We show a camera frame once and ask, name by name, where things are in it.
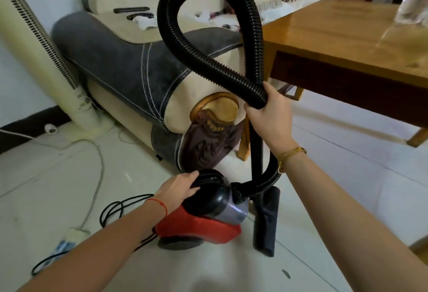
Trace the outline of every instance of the black power cord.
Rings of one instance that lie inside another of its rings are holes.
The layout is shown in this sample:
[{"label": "black power cord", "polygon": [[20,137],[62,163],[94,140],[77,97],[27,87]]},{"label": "black power cord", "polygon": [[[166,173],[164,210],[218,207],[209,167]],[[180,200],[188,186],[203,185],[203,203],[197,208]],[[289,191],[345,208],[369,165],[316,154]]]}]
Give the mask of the black power cord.
[{"label": "black power cord", "polygon": [[[123,201],[116,201],[116,202],[112,202],[109,205],[107,205],[103,212],[101,212],[100,214],[100,218],[99,218],[99,222],[101,227],[105,227],[107,225],[107,220],[115,213],[119,212],[119,218],[122,217],[123,212],[125,210],[125,208],[127,208],[128,206],[131,206],[133,204],[136,204],[138,202],[144,201],[148,198],[153,197],[153,194],[143,194],[143,195],[137,195],[137,196],[133,196],[133,197],[129,197],[127,199],[124,199]],[[131,201],[137,199],[136,201],[132,201],[128,204],[125,204],[125,202]],[[149,244],[150,242],[152,242],[153,240],[155,240],[157,238],[157,234],[154,228],[152,228],[152,234],[149,235],[147,238],[143,239],[141,241],[141,245],[138,246],[137,248],[134,249],[134,252],[136,252],[137,250],[139,250],[141,247],[146,246],[147,244]],[[37,274],[39,274],[42,270],[40,271],[36,271],[37,268],[39,268],[39,266],[43,265],[45,262],[51,260],[52,258],[56,258],[62,255],[67,254],[69,251],[63,251],[61,253],[57,253],[54,255],[51,255],[49,257],[46,257],[44,260],[40,261],[37,263],[36,266],[34,266],[31,270],[31,276],[34,277]]]}]

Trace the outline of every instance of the hand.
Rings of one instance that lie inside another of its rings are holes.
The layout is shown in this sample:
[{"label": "hand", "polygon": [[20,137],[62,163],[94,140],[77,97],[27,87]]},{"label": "hand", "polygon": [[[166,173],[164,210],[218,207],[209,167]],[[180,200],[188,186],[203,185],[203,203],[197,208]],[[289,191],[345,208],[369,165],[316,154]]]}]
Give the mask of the hand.
[{"label": "hand", "polygon": [[256,110],[245,104],[243,108],[255,131],[278,157],[281,153],[298,147],[292,138],[290,100],[277,92],[271,84],[264,82],[263,86],[268,93],[266,106]]},{"label": "hand", "polygon": [[178,209],[186,198],[191,197],[200,189],[200,187],[190,188],[198,176],[197,170],[193,173],[173,176],[162,184],[153,198],[162,201],[168,209],[168,214],[170,214]]}]

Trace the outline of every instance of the tabletop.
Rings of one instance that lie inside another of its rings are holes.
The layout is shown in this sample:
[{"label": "tabletop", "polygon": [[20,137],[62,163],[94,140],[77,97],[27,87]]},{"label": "tabletop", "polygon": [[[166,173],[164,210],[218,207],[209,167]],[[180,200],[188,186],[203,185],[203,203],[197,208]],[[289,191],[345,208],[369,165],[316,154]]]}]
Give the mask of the tabletop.
[{"label": "tabletop", "polygon": [[266,24],[265,46],[428,88],[428,27],[395,23],[398,7],[321,0]]}]

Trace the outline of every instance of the person's left hand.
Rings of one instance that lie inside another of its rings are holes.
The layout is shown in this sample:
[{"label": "person's left hand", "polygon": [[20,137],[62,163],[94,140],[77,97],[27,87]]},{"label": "person's left hand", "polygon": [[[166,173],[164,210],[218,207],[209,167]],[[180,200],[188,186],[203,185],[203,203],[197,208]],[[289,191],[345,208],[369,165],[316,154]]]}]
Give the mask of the person's left hand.
[{"label": "person's left hand", "polygon": [[170,214],[178,209],[186,198],[191,197],[200,189],[200,187],[190,188],[198,176],[199,171],[197,170],[193,173],[173,176],[162,184],[153,198],[162,201]]}]

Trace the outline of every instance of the vacuum cleaner wheel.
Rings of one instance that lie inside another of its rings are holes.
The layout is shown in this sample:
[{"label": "vacuum cleaner wheel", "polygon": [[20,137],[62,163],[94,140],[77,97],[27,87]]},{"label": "vacuum cleaner wheel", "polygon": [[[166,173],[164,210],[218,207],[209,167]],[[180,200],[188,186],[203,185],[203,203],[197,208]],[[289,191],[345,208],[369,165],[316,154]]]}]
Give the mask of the vacuum cleaner wheel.
[{"label": "vacuum cleaner wheel", "polygon": [[171,237],[161,237],[158,241],[158,247],[169,251],[184,251],[202,245],[204,240],[198,237],[188,235],[173,235]]}]

